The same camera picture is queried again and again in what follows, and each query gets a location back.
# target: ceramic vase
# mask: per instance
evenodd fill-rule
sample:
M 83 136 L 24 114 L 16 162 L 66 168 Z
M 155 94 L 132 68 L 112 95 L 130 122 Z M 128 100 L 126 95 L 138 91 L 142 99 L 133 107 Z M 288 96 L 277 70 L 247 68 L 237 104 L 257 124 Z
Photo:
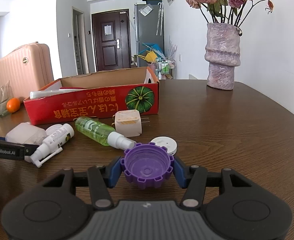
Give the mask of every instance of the ceramic vase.
M 236 27 L 226 23 L 207 24 L 205 60 L 209 62 L 207 85 L 222 90 L 234 88 L 234 69 L 240 66 L 240 37 Z

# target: dark brown tabletop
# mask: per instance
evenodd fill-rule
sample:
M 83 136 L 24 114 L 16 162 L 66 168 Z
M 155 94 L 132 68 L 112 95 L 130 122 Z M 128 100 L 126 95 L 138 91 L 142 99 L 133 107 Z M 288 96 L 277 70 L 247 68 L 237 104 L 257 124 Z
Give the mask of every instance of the dark brown tabletop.
M 207 87 L 204 80 L 166 80 L 160 83 L 159 114 L 149 120 L 150 126 L 143 127 L 136 141 L 169 136 L 176 140 L 177 156 L 187 165 L 199 164 L 216 172 L 231 167 L 286 201 L 293 212 L 286 239 L 294 240 L 293 114 L 242 83 L 236 83 L 233 91 L 222 91 Z M 0 118 L 0 136 L 26 121 L 25 109 Z M 62 168 L 85 171 L 122 155 L 121 150 L 104 147 L 77 131 L 63 149 L 40 169 L 25 161 L 0 160 L 0 214 L 8 201 Z M 122 175 L 110 193 L 115 202 L 180 200 L 184 190 L 173 176 L 159 189 L 142 191 Z M 217 195 L 216 188 L 206 190 L 205 202 Z M 90 203 L 87 188 L 77 188 L 77 196 Z M 1 224 L 0 239 L 7 239 Z

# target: cardboard box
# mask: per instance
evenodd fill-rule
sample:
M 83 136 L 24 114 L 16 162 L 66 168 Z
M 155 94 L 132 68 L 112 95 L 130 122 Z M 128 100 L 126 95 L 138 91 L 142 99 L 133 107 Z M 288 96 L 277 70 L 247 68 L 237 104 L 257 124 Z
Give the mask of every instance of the cardboard box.
M 32 125 L 70 122 L 79 116 L 112 117 L 117 111 L 137 109 L 157 114 L 159 80 L 149 67 L 101 71 L 58 79 L 41 90 L 61 87 L 85 90 L 24 100 Z

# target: yellow watering can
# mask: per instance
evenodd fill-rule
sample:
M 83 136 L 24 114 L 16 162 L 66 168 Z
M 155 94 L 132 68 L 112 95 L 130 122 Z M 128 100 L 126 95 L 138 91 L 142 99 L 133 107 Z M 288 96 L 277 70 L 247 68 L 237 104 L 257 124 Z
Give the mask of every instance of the yellow watering can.
M 154 51 L 147 51 L 147 52 L 148 53 L 145 57 L 141 56 L 141 55 L 138 55 L 137 57 L 140 57 L 149 63 L 154 63 L 156 58 L 158 58 L 158 56 L 156 55 L 156 53 Z

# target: green pumpkin graphic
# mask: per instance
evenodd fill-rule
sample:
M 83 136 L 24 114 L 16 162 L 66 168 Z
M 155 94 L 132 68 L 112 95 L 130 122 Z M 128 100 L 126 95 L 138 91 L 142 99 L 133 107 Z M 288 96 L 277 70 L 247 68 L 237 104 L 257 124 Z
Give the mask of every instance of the green pumpkin graphic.
M 129 91 L 125 102 L 129 110 L 136 109 L 142 114 L 154 105 L 155 94 L 150 88 L 136 87 Z

